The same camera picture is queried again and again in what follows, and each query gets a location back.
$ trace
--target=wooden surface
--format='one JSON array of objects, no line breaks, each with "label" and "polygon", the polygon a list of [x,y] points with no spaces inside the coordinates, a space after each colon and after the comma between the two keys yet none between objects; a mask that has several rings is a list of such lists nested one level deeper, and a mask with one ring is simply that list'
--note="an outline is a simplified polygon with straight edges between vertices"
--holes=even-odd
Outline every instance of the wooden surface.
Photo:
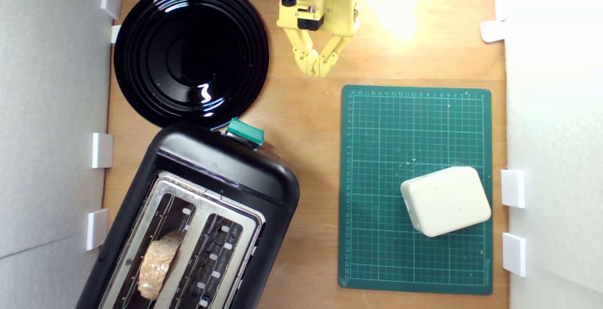
[{"label": "wooden surface", "polygon": [[[122,18],[137,1],[122,1]],[[250,2],[269,32],[271,58],[262,94],[242,119],[266,131],[269,145],[291,166],[301,187],[297,212],[259,308],[508,308],[509,279],[502,268],[500,234],[508,221],[500,205],[497,173],[506,165],[504,48],[480,38],[480,23],[494,18],[493,0],[362,0],[362,26],[327,79],[299,73],[291,46],[276,27],[278,1]],[[325,40],[316,36],[315,48]],[[345,84],[491,90],[495,221],[491,296],[380,292],[337,285],[340,94]],[[107,170],[104,206],[112,221],[158,131],[125,102],[113,73],[108,131],[114,135],[114,167]]]}]

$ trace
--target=black toaster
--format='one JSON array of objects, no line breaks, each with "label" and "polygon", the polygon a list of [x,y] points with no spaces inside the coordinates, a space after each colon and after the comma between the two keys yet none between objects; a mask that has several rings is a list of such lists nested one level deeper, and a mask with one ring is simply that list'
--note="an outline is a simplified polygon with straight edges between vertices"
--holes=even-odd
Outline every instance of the black toaster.
[{"label": "black toaster", "polygon": [[[77,309],[254,308],[297,206],[277,157],[227,131],[161,130],[134,177]],[[182,233],[156,300],[138,290],[149,245]]]}]

